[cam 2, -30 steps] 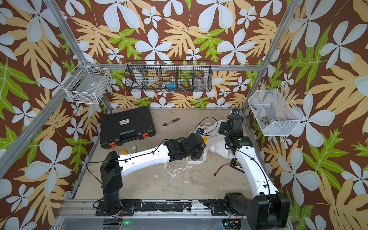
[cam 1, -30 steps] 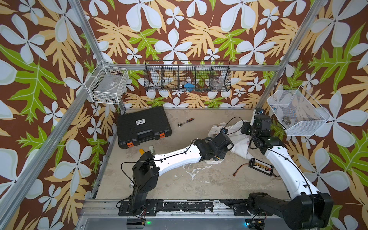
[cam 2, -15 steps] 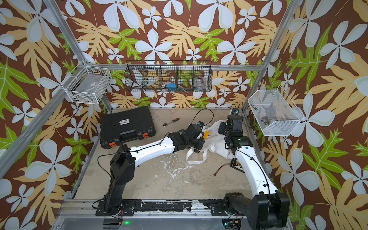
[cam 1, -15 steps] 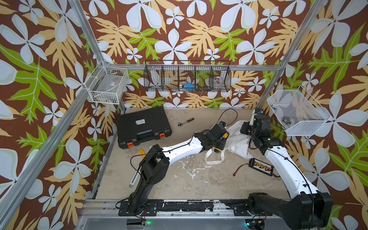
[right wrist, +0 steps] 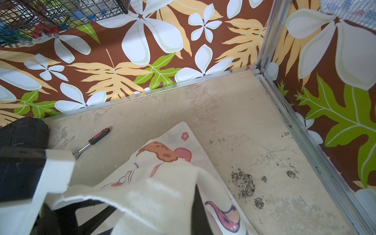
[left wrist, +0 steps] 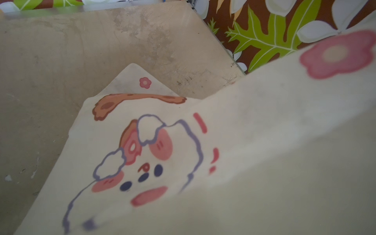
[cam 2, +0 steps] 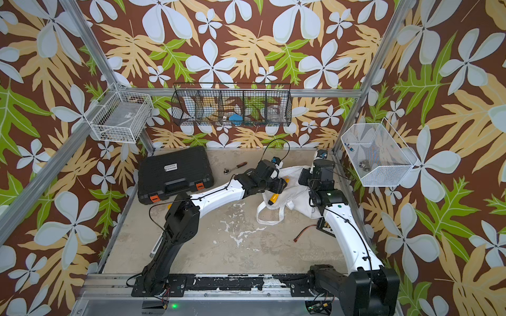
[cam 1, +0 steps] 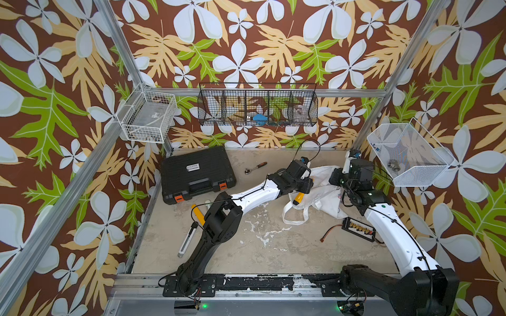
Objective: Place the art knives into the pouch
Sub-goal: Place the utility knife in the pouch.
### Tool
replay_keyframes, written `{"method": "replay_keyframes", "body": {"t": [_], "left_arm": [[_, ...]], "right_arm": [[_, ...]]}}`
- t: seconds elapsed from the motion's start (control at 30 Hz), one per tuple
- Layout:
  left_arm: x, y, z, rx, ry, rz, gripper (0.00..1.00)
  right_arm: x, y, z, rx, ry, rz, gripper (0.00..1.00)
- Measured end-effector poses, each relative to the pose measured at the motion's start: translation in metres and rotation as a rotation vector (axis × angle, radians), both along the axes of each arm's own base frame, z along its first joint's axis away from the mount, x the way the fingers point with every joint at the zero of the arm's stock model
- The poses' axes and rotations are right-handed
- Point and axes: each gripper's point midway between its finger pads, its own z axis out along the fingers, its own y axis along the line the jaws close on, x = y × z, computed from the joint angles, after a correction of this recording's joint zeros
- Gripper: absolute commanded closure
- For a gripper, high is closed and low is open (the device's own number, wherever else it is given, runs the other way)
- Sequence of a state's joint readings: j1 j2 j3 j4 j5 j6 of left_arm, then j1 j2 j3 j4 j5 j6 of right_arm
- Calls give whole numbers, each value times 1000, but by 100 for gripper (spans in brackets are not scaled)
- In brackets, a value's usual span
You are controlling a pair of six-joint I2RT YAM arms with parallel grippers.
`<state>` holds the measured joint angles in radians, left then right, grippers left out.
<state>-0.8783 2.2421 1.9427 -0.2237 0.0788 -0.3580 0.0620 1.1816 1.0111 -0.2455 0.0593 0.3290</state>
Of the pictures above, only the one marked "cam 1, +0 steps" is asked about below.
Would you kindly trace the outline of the yellow utility knife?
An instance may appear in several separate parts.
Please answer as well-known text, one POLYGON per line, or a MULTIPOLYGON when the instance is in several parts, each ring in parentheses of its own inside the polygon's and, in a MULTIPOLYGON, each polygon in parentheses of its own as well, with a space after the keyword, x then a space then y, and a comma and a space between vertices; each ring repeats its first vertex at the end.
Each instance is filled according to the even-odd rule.
POLYGON ((293 200, 293 205, 299 205, 302 203, 303 201, 303 198, 304 198, 305 194, 302 193, 302 192, 299 192, 296 197, 294 198, 293 200))

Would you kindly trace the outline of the white cartoon print pouch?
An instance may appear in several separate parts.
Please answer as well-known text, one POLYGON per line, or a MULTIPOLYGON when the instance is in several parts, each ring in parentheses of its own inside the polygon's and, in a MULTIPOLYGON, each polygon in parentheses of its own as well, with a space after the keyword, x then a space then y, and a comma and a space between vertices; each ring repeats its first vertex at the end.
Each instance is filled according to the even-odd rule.
POLYGON ((335 219, 344 219, 348 217, 340 207, 342 198, 342 189, 336 185, 330 184, 329 179, 332 172, 337 169, 336 165, 328 165, 322 167, 311 168, 311 179, 313 180, 313 187, 310 189, 309 194, 303 194, 300 202, 295 202, 299 196, 299 192, 294 191, 289 193, 290 202, 283 208, 282 219, 287 225, 302 225, 309 220, 309 208, 313 207, 316 210, 322 211, 335 219), (300 221, 291 221, 287 218, 288 213, 292 210, 302 211, 303 219, 300 221))

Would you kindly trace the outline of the black white pen knife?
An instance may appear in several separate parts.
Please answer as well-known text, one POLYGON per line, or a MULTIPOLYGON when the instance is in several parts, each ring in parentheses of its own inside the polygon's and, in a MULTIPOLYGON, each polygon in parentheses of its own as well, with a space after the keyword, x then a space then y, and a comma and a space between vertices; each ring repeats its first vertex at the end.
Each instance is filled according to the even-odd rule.
POLYGON ((186 253, 194 235, 195 235, 195 232, 196 232, 196 229, 199 227, 199 224, 197 222, 193 222, 186 237, 184 238, 183 240, 183 243, 181 245, 181 247, 179 248, 179 251, 178 251, 178 254, 177 254, 177 257, 178 258, 182 258, 184 256, 184 254, 186 253))

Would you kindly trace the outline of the yellow black cutter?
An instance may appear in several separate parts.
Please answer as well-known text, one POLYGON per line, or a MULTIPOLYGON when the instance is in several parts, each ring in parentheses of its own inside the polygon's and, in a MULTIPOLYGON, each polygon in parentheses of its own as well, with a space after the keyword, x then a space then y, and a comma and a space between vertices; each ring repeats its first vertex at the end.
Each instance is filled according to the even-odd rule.
POLYGON ((196 204, 192 205, 192 214, 196 216, 200 226, 205 225, 204 214, 200 211, 196 204))

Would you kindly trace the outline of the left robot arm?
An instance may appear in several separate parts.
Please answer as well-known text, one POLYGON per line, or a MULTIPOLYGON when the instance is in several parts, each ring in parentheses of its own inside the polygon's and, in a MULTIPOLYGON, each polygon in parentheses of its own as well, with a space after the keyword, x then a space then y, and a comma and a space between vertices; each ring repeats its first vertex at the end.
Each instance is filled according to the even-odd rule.
POLYGON ((310 160, 302 157, 267 175, 261 184, 249 190, 233 195, 220 193, 204 216, 202 234, 194 251, 175 273, 176 290, 186 297, 195 294, 213 254, 236 235, 242 216, 294 191, 308 194, 313 187, 310 175, 310 160))

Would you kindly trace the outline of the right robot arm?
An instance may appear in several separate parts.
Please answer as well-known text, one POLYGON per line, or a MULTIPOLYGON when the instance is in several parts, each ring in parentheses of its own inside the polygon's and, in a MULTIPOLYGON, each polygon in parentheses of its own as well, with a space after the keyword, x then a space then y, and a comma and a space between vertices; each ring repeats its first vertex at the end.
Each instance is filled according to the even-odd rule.
POLYGON ((397 315, 449 315, 453 309, 459 278, 432 258, 402 223, 390 200, 374 188, 371 161, 347 158, 335 169, 330 184, 343 189, 359 213, 375 228, 399 270, 394 278, 365 265, 346 265, 340 274, 347 294, 371 293, 391 304, 397 315))

